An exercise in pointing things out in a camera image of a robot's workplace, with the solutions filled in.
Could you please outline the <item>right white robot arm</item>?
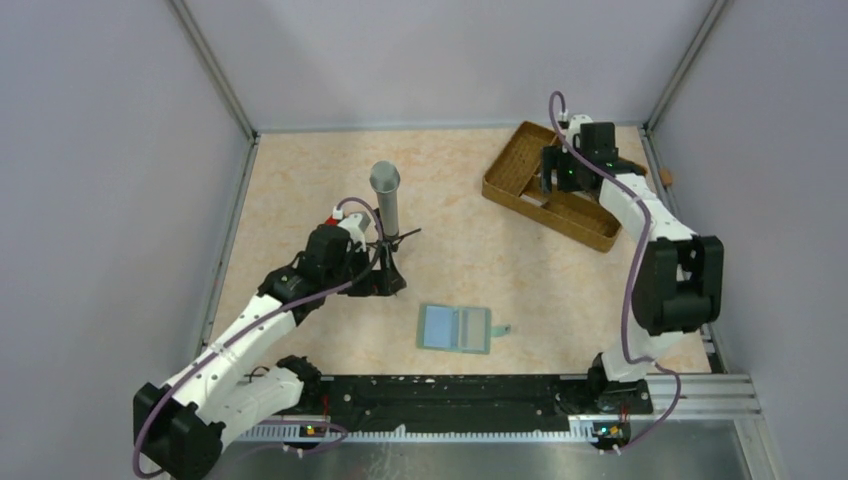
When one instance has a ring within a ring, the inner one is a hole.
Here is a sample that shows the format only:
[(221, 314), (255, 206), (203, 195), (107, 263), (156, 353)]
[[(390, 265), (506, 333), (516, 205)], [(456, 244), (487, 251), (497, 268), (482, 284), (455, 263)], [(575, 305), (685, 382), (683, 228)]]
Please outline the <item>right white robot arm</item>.
[(683, 224), (623, 158), (611, 122), (565, 112), (552, 118), (556, 144), (542, 151), (541, 188), (595, 199), (635, 241), (625, 283), (619, 340), (588, 371), (586, 397), (603, 413), (645, 398), (644, 378), (685, 335), (720, 313), (723, 243)]

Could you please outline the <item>grey microphone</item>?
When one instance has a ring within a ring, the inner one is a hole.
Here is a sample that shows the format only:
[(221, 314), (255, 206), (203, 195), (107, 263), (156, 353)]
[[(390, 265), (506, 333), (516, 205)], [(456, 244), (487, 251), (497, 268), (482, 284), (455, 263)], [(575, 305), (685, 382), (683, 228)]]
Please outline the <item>grey microphone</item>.
[(376, 162), (371, 168), (369, 182), (377, 196), (383, 234), (386, 237), (398, 237), (400, 228), (397, 191), (400, 186), (400, 174), (397, 167), (389, 161)]

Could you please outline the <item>green card holder wallet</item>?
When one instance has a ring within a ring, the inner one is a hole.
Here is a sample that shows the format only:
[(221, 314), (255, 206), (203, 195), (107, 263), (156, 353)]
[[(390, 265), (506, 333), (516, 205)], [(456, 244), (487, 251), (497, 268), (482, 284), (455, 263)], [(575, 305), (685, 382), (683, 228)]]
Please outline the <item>green card holder wallet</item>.
[(488, 355), (493, 339), (511, 334), (511, 324), (494, 324), (489, 308), (424, 303), (419, 308), (416, 347)]

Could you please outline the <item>brown woven cutlery tray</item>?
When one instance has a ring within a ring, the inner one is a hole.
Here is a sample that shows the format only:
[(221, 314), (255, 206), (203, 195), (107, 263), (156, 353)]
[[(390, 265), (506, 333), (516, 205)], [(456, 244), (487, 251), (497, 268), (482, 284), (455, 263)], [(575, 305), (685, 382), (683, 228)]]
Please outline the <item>brown woven cutlery tray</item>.
[(559, 143), (548, 127), (524, 121), (482, 178), (482, 195), (566, 237), (606, 253), (621, 225), (591, 196), (541, 189), (542, 149)]

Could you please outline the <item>small wooden block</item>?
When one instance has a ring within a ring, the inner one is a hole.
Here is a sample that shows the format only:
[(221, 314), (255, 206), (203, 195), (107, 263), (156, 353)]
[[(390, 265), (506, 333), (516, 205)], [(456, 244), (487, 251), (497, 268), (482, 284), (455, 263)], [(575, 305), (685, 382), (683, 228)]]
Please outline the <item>small wooden block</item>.
[(662, 168), (662, 169), (659, 170), (659, 178), (660, 178), (660, 182), (661, 182), (661, 184), (664, 188), (668, 188), (669, 186), (671, 186), (673, 184), (673, 175), (666, 168)]

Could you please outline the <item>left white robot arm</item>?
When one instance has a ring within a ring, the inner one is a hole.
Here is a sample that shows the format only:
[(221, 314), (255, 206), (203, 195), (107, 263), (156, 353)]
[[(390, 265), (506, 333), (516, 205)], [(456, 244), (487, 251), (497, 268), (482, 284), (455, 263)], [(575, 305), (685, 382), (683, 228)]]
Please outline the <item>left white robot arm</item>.
[(180, 372), (133, 398), (132, 466), (140, 479), (162, 473), (202, 479), (230, 444), (271, 415), (319, 404), (318, 371), (290, 355), (256, 380), (264, 353), (331, 295), (388, 297), (404, 289), (393, 255), (403, 238), (365, 238), (366, 221), (328, 220), (291, 262), (269, 272), (245, 309)]

